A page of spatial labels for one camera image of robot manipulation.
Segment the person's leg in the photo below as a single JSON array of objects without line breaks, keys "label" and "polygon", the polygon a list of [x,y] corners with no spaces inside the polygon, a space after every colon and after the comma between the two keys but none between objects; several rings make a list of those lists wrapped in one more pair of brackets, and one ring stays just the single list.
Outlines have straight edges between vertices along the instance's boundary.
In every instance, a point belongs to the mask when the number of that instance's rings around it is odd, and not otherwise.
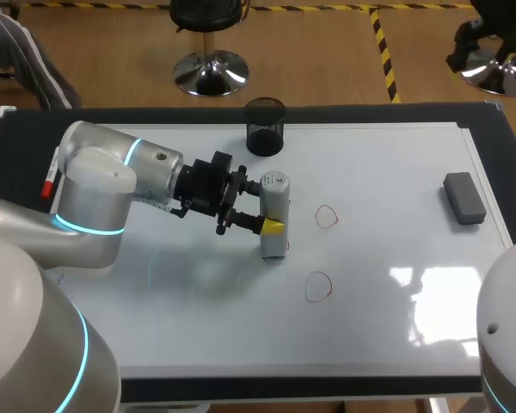
[{"label": "person's leg", "polygon": [[33,92],[43,108],[80,108],[80,97],[61,76],[41,45],[20,23],[0,11],[0,66]]},{"label": "person's leg", "polygon": [[[82,103],[77,92],[59,73],[31,33],[19,22],[2,12],[0,12],[0,24],[23,54],[23,58],[12,56],[12,60],[25,60],[31,68],[31,71],[26,71],[24,65],[18,65],[21,69],[20,77],[31,75],[35,77],[46,94],[50,108],[80,108]],[[15,78],[22,84],[21,79],[17,76],[18,68],[15,65],[14,71]]]}]

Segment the white table surface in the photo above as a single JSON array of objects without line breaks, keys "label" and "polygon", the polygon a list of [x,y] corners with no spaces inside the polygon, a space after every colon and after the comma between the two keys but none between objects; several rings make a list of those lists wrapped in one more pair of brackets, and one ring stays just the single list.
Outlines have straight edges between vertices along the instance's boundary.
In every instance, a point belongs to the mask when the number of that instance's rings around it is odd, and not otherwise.
[{"label": "white table surface", "polygon": [[[476,298],[511,241],[468,130],[290,125],[283,151],[260,158],[244,125],[110,127],[181,151],[187,164],[224,151],[252,179],[281,170],[292,190],[282,265],[261,259],[250,231],[220,237],[211,217],[134,203],[109,270],[48,271],[123,378],[479,374]],[[445,197],[445,175],[465,171],[488,210],[481,225],[459,225]],[[315,219],[322,204],[339,217],[328,229]],[[258,213],[259,200],[244,194],[236,209]],[[314,271],[333,283],[319,303],[305,299],[306,288],[329,288],[317,274],[306,285]]]}]

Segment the marker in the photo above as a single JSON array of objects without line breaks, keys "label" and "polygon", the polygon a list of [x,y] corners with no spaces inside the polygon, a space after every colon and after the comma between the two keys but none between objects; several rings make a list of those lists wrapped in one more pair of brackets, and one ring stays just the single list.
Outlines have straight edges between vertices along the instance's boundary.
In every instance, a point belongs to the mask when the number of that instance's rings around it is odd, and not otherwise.
[{"label": "marker", "polygon": [[48,170],[48,175],[46,176],[46,180],[44,181],[44,187],[42,188],[42,192],[40,193],[40,197],[44,200],[49,199],[50,195],[52,195],[53,181],[55,181],[55,175],[58,173],[58,154],[59,146],[55,148],[52,163],[50,163],[50,169]]}]

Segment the chair leg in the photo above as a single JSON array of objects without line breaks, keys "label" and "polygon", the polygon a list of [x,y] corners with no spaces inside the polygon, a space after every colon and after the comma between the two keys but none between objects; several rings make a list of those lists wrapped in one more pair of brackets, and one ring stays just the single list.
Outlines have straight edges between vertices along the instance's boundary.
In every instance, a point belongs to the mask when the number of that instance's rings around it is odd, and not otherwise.
[{"label": "chair leg", "polygon": [[493,51],[480,49],[470,54],[461,74],[464,80],[485,92],[516,96],[516,56],[500,63]]},{"label": "chair leg", "polygon": [[214,48],[214,33],[204,33],[204,52],[192,53],[174,69],[178,87],[195,96],[224,96],[249,79],[249,67],[240,56]]}]

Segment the gray eraser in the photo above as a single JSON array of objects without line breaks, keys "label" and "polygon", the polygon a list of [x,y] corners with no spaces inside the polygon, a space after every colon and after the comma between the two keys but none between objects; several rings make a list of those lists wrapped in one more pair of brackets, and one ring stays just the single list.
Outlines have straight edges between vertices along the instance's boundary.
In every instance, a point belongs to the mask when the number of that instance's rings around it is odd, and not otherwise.
[{"label": "gray eraser", "polygon": [[485,220],[487,212],[470,173],[447,174],[444,187],[459,224],[481,224]]}]

